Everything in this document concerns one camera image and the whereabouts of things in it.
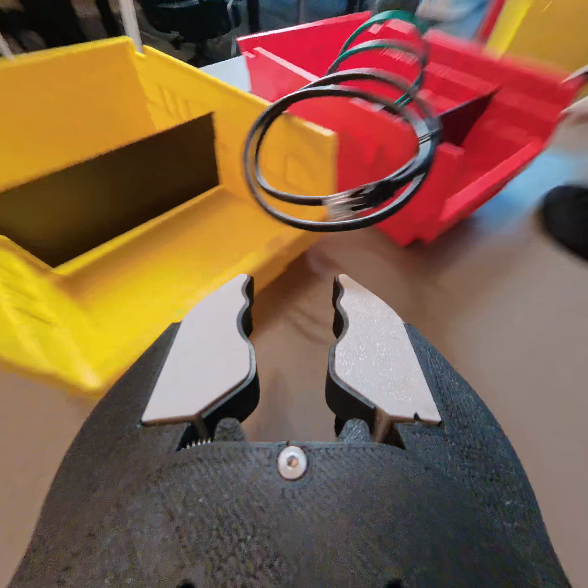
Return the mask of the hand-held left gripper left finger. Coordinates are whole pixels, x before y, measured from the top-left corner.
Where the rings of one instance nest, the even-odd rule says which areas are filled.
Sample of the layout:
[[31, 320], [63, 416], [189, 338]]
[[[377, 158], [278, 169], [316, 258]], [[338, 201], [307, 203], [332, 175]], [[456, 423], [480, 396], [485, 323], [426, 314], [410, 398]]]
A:
[[252, 307], [254, 278], [239, 274], [180, 322], [141, 417], [146, 426], [190, 423], [212, 437], [223, 419], [243, 423], [260, 400]]

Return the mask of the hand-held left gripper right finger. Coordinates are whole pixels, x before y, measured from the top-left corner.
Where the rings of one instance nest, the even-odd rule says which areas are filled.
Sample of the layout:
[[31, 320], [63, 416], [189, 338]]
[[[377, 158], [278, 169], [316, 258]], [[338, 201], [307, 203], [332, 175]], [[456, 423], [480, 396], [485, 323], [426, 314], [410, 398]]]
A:
[[405, 322], [381, 298], [345, 274], [334, 278], [335, 342], [325, 399], [339, 435], [351, 420], [384, 442], [397, 424], [437, 427], [442, 416]]

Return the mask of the yellow plastic bin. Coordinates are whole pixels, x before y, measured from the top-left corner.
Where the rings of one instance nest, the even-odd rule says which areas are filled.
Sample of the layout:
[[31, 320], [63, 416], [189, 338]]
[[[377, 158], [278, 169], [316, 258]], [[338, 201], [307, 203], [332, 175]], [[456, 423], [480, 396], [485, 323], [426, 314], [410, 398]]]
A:
[[587, 65], [587, 1], [502, 1], [486, 46], [575, 71]]
[[1, 236], [1, 366], [99, 398], [172, 323], [239, 274], [262, 290], [318, 238], [249, 192], [268, 102], [120, 37], [1, 59], [1, 193], [213, 112], [219, 185], [51, 268]]

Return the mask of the red plastic bin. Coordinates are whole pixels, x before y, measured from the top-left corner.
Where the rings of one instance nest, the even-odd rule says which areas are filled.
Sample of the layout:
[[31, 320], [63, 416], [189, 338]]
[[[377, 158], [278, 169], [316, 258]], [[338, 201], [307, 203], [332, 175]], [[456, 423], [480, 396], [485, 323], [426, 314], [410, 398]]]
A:
[[[368, 21], [367, 12], [241, 37], [252, 92], [274, 102], [327, 74], [341, 48]], [[369, 24], [349, 43], [378, 46], [347, 57], [337, 70], [374, 68], [411, 84], [424, 51], [418, 96], [436, 115], [497, 90], [461, 146], [440, 143], [423, 187], [397, 214], [376, 225], [396, 245], [429, 243], [494, 197], [545, 148], [584, 80], [579, 75], [496, 59], [480, 45], [392, 19]], [[415, 153], [410, 126], [370, 104], [340, 98], [307, 99], [289, 111], [337, 133], [338, 190], [377, 180]]]

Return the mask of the black bin divider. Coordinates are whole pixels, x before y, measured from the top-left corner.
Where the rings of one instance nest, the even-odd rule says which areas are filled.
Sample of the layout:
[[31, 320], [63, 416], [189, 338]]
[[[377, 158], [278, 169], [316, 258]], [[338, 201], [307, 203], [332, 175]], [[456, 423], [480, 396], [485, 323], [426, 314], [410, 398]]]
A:
[[1, 236], [51, 268], [219, 185], [213, 112], [1, 193]]
[[474, 125], [487, 110], [496, 93], [497, 90], [494, 89], [439, 114], [442, 127], [440, 142], [461, 146]]

